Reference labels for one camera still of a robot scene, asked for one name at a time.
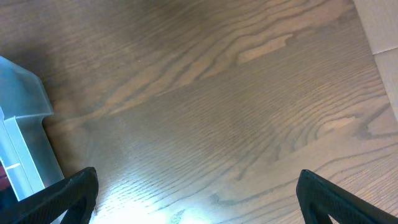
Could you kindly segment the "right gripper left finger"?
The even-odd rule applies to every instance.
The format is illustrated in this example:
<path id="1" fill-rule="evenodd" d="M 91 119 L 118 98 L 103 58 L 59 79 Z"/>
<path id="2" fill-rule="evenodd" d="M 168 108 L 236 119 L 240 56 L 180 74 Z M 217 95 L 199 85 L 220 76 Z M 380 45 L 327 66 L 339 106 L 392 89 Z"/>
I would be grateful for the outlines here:
<path id="1" fill-rule="evenodd" d="M 1 212 L 1 223 L 52 223 L 62 215 L 61 223 L 88 224 L 98 192 L 96 169 L 86 167 Z"/>

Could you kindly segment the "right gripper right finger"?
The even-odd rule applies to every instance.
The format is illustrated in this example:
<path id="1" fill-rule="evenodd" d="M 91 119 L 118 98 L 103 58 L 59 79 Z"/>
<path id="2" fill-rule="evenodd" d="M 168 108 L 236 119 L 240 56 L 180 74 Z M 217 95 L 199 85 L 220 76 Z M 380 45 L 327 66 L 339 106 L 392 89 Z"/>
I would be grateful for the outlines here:
<path id="1" fill-rule="evenodd" d="M 367 203 L 316 173 L 304 169 L 296 195 L 305 223 L 395 224 L 397 217 Z"/>

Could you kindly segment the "red navy plaid shirt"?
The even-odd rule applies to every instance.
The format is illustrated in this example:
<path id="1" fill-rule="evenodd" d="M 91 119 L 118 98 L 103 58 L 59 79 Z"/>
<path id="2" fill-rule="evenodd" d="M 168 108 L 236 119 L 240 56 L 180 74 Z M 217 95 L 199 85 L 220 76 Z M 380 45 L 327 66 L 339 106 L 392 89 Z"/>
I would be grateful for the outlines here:
<path id="1" fill-rule="evenodd" d="M 6 171 L 2 165 L 0 165 L 0 191 L 6 190 L 11 186 Z"/>

